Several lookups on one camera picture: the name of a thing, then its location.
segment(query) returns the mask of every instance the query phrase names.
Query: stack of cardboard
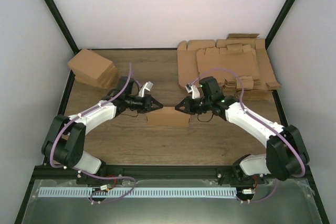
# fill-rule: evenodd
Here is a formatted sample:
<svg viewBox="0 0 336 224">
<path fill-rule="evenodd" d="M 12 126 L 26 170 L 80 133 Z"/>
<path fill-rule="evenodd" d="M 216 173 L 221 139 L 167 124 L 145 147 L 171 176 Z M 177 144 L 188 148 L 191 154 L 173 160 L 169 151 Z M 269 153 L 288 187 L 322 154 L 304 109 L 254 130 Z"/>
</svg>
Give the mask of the stack of cardboard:
<svg viewBox="0 0 336 224">
<path fill-rule="evenodd" d="M 118 73 L 111 60 L 87 49 L 76 54 L 68 62 L 68 66 L 76 75 L 76 81 L 103 89 L 110 87 Z"/>
<path fill-rule="evenodd" d="M 270 64 L 265 39 L 258 34 L 229 34 L 227 39 L 183 41 L 177 48 L 179 84 L 184 87 L 201 73 L 226 68 L 242 80 L 247 98 L 269 98 L 271 90 L 280 88 Z M 216 70 L 202 77 L 213 76 L 224 91 L 238 96 L 241 86 L 230 72 Z"/>
</svg>

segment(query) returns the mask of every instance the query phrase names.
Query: metal surface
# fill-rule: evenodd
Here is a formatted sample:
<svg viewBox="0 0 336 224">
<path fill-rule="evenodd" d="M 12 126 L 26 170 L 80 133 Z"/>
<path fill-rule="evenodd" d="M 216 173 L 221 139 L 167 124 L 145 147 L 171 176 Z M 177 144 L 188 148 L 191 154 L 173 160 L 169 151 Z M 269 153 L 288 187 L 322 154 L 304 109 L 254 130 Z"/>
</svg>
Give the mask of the metal surface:
<svg viewBox="0 0 336 224">
<path fill-rule="evenodd" d="M 46 182 L 59 188 L 69 186 L 53 180 Z M 267 201 L 250 205 L 241 205 L 234 199 L 126 198 L 92 206 L 87 198 L 39 198 L 39 185 L 44 183 L 43 180 L 35 183 L 23 223 L 321 223 L 312 192 L 303 180 L 280 183 Z M 203 180 L 148 180 L 138 186 L 160 188 L 167 184 L 218 188 Z M 264 197 L 272 188 L 272 183 L 259 185 L 256 198 Z"/>
</svg>

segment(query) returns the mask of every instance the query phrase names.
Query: unfolded cardboard box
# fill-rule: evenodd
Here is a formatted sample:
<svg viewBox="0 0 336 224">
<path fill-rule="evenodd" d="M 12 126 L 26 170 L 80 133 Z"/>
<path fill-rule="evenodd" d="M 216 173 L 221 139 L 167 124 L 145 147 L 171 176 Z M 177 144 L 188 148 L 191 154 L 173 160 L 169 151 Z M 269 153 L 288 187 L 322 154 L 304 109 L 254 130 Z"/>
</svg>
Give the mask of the unfolded cardboard box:
<svg viewBox="0 0 336 224">
<path fill-rule="evenodd" d="M 148 124 L 156 126 L 188 127 L 190 115 L 175 110 L 174 107 L 163 107 L 146 114 Z"/>
<path fill-rule="evenodd" d="M 183 88 L 200 73 L 224 67 L 240 76 L 246 99 L 269 99 L 271 90 L 279 89 L 280 84 L 270 64 L 265 39 L 257 37 L 258 34 L 229 34 L 227 39 L 217 40 L 215 46 L 214 40 L 181 42 L 177 48 L 179 85 Z M 224 91 L 234 91 L 238 95 L 241 89 L 230 73 L 213 71 L 202 77 L 206 76 L 215 77 Z"/>
<path fill-rule="evenodd" d="M 110 86 L 118 72 L 111 60 L 87 49 L 75 55 L 68 66 L 76 75 L 77 81 L 104 89 Z"/>
</svg>

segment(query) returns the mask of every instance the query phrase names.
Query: wooden surface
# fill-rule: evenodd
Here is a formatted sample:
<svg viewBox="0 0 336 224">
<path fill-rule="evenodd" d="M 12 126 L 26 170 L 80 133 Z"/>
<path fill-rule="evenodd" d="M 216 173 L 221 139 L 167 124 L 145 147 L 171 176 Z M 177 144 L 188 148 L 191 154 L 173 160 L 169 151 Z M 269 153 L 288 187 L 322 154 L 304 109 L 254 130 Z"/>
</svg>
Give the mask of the wooden surface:
<svg viewBox="0 0 336 224">
<path fill-rule="evenodd" d="M 122 75 L 132 63 L 136 79 L 152 81 L 150 92 L 167 106 L 175 106 L 187 93 L 177 81 L 176 50 L 97 50 L 111 59 Z M 66 115 L 95 105 L 107 90 L 74 82 Z M 273 100 L 244 101 L 255 112 L 279 122 Z M 206 121 L 209 114 L 200 119 Z M 85 140 L 85 151 L 108 164 L 231 165 L 245 154 L 261 154 L 265 148 L 241 128 L 214 117 L 201 123 L 192 116 L 189 127 L 147 125 L 146 116 L 120 115 L 92 130 Z"/>
</svg>

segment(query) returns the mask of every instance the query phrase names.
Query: robotic arm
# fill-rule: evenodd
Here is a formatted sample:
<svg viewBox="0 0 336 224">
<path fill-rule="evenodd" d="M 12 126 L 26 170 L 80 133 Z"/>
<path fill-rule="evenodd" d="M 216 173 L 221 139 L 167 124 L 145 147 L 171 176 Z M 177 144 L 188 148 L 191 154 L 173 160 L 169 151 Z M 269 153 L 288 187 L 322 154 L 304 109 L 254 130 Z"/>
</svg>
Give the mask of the robotic arm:
<svg viewBox="0 0 336 224">
<path fill-rule="evenodd" d="M 145 94 L 145 91 L 150 91 L 153 87 L 151 82 L 145 83 L 145 85 L 140 88 L 138 95 L 132 95 L 132 88 L 135 82 L 132 78 L 121 95 L 114 101 L 102 106 L 103 103 L 111 99 L 112 96 L 110 95 L 112 95 L 112 93 L 114 93 L 113 95 L 116 95 L 120 92 L 126 82 L 127 77 L 121 77 L 117 87 L 112 90 L 113 92 L 109 92 L 106 97 L 102 98 L 98 104 L 93 106 L 96 107 L 96 109 L 91 107 L 82 113 L 71 115 L 69 117 L 64 115 L 56 116 L 43 143 L 42 153 L 45 156 L 50 157 L 51 148 L 58 133 L 65 124 L 70 122 L 70 120 L 79 117 L 79 119 L 75 120 L 64 132 L 64 135 L 67 135 L 68 139 L 65 140 L 61 138 L 57 143 L 54 160 L 65 167 L 76 168 L 91 174 L 96 174 L 102 165 L 102 161 L 84 151 L 85 136 L 98 125 L 107 120 L 114 119 L 126 109 L 137 111 L 138 113 L 147 113 L 163 107 L 163 105 L 150 94 Z"/>
<path fill-rule="evenodd" d="M 187 96 L 175 109 L 187 114 L 202 114 L 211 111 L 225 121 L 236 124 L 254 136 L 266 148 L 266 154 L 246 155 L 233 164 L 235 175 L 242 179 L 254 174 L 272 174 L 279 180 L 286 180 L 300 171 L 300 164 L 293 153 L 268 127 L 280 133 L 296 150 L 304 164 L 309 162 L 309 156 L 304 146 L 299 130 L 290 125 L 284 127 L 276 122 L 270 122 L 248 108 L 243 110 L 239 100 L 233 96 L 224 96 L 215 78 L 206 77 L 200 80 L 204 96 L 196 86 L 187 84 Z M 253 119 L 246 110 L 257 118 Z"/>
</svg>

